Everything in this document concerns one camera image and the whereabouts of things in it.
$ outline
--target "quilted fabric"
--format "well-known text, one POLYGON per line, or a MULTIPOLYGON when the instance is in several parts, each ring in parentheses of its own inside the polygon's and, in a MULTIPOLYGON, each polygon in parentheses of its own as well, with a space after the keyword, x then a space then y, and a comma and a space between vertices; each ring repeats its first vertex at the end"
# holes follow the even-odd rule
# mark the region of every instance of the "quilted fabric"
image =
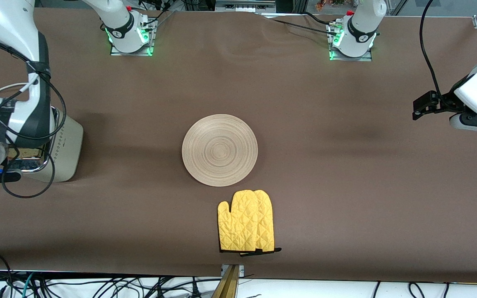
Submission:
POLYGON ((254 191, 259 201, 259 225, 257 227, 256 248, 263 251, 274 251, 273 239, 273 209, 270 197, 263 190, 254 191))
POLYGON ((251 190, 233 195, 231 211, 227 202, 218 204, 220 249, 255 251, 259 225, 259 200, 251 190))
POLYGON ((218 205, 220 249, 248 252, 260 249, 273 252, 273 210, 270 197, 263 190, 241 190, 229 204, 218 205))

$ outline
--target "round wooden plate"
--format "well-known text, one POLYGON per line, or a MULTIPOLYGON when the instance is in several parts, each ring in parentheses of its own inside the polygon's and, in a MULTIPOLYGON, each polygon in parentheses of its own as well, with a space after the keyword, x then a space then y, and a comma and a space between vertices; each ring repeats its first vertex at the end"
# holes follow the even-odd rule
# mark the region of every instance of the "round wooden plate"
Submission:
POLYGON ((228 186, 241 181, 257 161, 257 139, 251 128, 232 115, 207 116, 187 132, 183 164, 198 181, 228 186))

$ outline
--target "metal mounting plate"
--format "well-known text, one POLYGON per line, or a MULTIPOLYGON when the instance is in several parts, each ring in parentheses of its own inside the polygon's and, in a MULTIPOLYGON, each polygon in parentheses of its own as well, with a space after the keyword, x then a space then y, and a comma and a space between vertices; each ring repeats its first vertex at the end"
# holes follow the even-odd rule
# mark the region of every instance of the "metal mounting plate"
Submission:
MULTIPOLYGON (((335 32, 335 28, 330 25, 325 25, 327 32, 335 32)), ((361 57, 347 57, 343 55, 343 53, 333 46, 333 43, 336 38, 339 36, 328 35, 327 39, 329 42, 329 59, 330 60, 342 60, 342 61, 363 61, 363 62, 371 62, 373 59, 371 57, 371 49, 368 49, 366 53, 361 57)))
MULTIPOLYGON (((222 267, 220 268, 220 276, 224 276, 229 266, 231 266, 231 264, 222 264, 222 267)), ((244 277, 244 265, 239 264, 238 269, 240 269, 240 273, 238 274, 238 276, 244 277)))
POLYGON ((116 49, 113 45, 111 46, 111 51, 110 55, 111 56, 152 56, 154 54, 154 43, 156 41, 156 31, 157 31, 157 26, 158 26, 159 21, 154 21, 149 25, 146 25, 144 29, 150 29, 149 32, 142 32, 142 36, 145 39, 148 39, 148 43, 144 46, 142 46, 138 51, 135 51, 133 53, 123 53, 116 49))

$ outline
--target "brown tabletop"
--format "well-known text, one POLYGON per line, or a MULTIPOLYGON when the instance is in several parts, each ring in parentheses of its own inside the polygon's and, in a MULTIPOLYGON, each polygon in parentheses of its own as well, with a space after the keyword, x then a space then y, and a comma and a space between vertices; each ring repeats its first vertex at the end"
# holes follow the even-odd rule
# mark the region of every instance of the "brown tabletop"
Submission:
MULTIPOLYGON (((13 268, 214 276, 240 262, 267 278, 477 281, 477 132, 445 114, 411 120, 434 88, 418 18, 386 17, 373 62, 329 61, 322 34, 251 13, 175 13, 153 57, 110 57, 92 10, 35 19, 85 135, 71 181, 31 200, 0 187, 0 253, 13 268), (189 127, 216 113, 243 119, 259 143, 253 171, 223 188, 181 158, 189 127), (270 194, 281 252, 219 253, 218 203, 242 189, 270 194)), ((468 18, 426 28, 447 91, 477 64, 477 30, 468 18)), ((0 51, 0 87, 24 79, 0 51)))

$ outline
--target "oven mitt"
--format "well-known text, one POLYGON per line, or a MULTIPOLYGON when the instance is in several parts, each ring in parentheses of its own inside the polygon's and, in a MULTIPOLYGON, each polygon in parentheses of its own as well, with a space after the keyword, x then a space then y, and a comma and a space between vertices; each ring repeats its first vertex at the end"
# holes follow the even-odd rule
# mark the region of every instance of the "oven mitt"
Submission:
POLYGON ((259 225, 259 200, 251 190, 237 191, 231 208, 224 201, 218 204, 218 236, 220 250, 255 251, 259 225))
POLYGON ((255 248, 263 252, 275 249, 273 239, 273 210, 270 197, 264 190, 254 191, 259 202, 259 225, 257 226, 257 243, 255 248))
POLYGON ((281 250, 275 248, 273 210, 270 197, 263 190, 237 191, 233 195, 231 212, 229 204, 221 202, 218 205, 218 234, 220 251, 240 252, 241 257, 281 250))

